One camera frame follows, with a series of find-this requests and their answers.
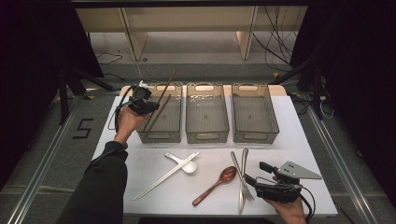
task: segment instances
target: white table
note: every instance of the white table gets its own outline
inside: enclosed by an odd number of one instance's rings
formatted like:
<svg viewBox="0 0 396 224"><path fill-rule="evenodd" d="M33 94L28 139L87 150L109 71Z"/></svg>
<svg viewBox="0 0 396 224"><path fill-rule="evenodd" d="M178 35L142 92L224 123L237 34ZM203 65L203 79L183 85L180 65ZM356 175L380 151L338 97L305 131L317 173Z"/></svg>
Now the white table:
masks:
<svg viewBox="0 0 396 224"><path fill-rule="evenodd" d="M106 126L93 155L99 156L105 143L114 138L115 131L111 120L116 105L121 97L116 97L108 115ZM247 156L248 175L262 176L271 179L270 175L259 168L259 162L265 161L270 165L280 167L286 161L294 161L304 168L320 174L320 170L308 145L304 130L295 112L293 103L288 96L272 96L276 119L280 133L272 145L266 144L236 144L233 142L230 96L226 94L227 112L230 121L230 133L227 143L189 145L185 133L185 106L183 106L181 142L177 144L142 144L137 133L133 133L128 140L129 156L126 161L128 167L128 184L124 194L124 214L135 216L163 216L163 217L233 217L238 216L238 199L240 180L235 179L228 184L220 185L212 191L198 206L194 207L192 201L201 193L209 189L219 179L223 169L233 165L230 155L234 151L241 165L242 150L249 148ZM193 152L200 154L193 159L198 164L198 169L193 174L186 174L181 169L162 182L141 199L133 201L138 194L148 188L152 183L170 171L177 164L163 155L165 152L187 158ZM317 204L316 217L332 217L337 211L332 202L331 195L322 180L301 180L306 188L314 195ZM243 217L262 217L276 215L274 208L256 197L253 187L248 186L255 197L255 201L246 201ZM306 190L302 194L313 206L311 196Z"/></svg>

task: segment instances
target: gray floor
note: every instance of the gray floor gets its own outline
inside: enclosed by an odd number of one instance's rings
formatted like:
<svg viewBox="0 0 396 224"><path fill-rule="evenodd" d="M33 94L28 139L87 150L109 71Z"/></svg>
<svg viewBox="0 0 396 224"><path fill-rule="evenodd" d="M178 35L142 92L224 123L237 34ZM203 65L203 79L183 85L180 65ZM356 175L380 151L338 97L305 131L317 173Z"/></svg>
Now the gray floor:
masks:
<svg viewBox="0 0 396 224"><path fill-rule="evenodd" d="M265 40L268 34L257 33L257 37ZM295 36L290 35L287 46L291 49L294 40ZM235 35L229 32L150 34L142 60L137 63L131 60L123 34L92 34L92 46L98 56L104 52L122 56L113 63L109 62L120 56L104 54L98 57L99 63L103 63L101 66L104 73L125 78L125 80L120 80L112 75L106 75L103 78L105 82L115 87L136 83L141 78L165 81L175 70L177 81L221 81L225 84L265 83L272 81L274 73L278 72L265 63L264 51L255 40L252 43L249 59L241 60ZM272 49L277 48L276 43L271 43L270 46ZM268 63L276 63L278 68L289 69L287 65L280 63L270 54L266 56ZM294 77L284 83L287 92L297 91L295 87L297 80L298 77ZM54 223L92 159L100 134L106 125L105 121L111 110L111 104L118 93L103 91L90 82L84 83L90 90L87 95L93 96L93 99L81 101L76 98L70 99L70 103L76 105L75 116L65 130L64 138L49 163L49 169L43 176L37 194L34 195L31 203L27 204L25 209L27 213L22 223ZM297 103L295 107L296 112L304 109ZM53 105L49 106L48 114L31 143L30 150L25 152L12 177L0 193L0 223L6 223L10 218L37 168L40 167L40 162L53 146L51 141L62 127L59 126L60 116L59 101L54 99ZM367 223L354 204L354 197L350 195L340 174L337 173L332 157L312 119L312 114L308 111L299 118L334 202L339 204L355 223ZM82 119L92 119L84 122L84 125L92 130L88 138L73 138L86 133L78 131L78 125ZM372 209L377 223L394 223L395 208L375 181L364 159L356 155L356 148L343 122L335 115L332 119L324 119L323 124L343 160L346 161L347 168ZM275 223L282 223L278 217L270 217L270 219ZM138 220L139 217L125 217L124 223L137 223ZM202 220L202 223L212 222L213 220ZM168 223L177 223L177 221L172 220ZM237 219L233 223L261 223L261 221ZM336 217L313 218L311 223L348 223L348 220L340 212Z"/></svg>

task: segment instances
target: black sleeve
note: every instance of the black sleeve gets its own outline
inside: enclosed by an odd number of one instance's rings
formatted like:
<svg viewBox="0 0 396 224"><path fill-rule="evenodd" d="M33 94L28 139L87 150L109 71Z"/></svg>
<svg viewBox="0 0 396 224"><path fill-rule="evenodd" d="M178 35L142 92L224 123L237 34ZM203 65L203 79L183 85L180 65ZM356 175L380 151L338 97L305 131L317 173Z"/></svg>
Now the black sleeve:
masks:
<svg viewBox="0 0 396 224"><path fill-rule="evenodd" d="M128 153L122 144L111 141L102 155L115 149L117 153L90 165L57 223L122 223Z"/></svg>

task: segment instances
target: brown spoon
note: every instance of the brown spoon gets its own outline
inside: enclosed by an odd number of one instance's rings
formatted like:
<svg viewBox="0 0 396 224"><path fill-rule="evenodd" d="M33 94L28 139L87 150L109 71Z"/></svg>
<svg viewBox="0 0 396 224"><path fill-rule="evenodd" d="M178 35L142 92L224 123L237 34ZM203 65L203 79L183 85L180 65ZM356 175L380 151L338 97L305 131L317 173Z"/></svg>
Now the brown spoon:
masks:
<svg viewBox="0 0 396 224"><path fill-rule="evenodd" d="M192 204L194 206L198 205L198 203L200 203L204 198L206 198L207 195L209 195L210 192L212 192L212 190L217 187L219 184L222 183L227 183L233 180L233 178L236 175L236 168L234 166L230 166L225 168L225 170L223 170L220 174L220 178L218 180L218 182L216 182L215 185L213 185L210 189L208 189L207 191L205 191L203 194L201 194L197 199L195 199Z"/></svg>

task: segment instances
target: metal fork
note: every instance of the metal fork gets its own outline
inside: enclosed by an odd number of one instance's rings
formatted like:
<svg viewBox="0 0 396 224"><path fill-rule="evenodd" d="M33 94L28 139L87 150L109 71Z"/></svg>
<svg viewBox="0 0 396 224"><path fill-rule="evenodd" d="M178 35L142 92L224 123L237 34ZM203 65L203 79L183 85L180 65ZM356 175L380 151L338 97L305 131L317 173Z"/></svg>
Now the metal fork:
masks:
<svg viewBox="0 0 396 224"><path fill-rule="evenodd" d="M246 157L248 156L248 149L245 148L242 154L242 169L239 168L238 161L236 160L235 153L233 151L231 152L231 157L233 158L233 164L236 167L236 170L238 170L239 178L241 179L242 182L242 194L245 196L246 199L248 199L250 202L254 201L253 196L251 195L250 191L248 190L247 182L245 181L245 178L243 175L245 174L245 166L246 166Z"/></svg>

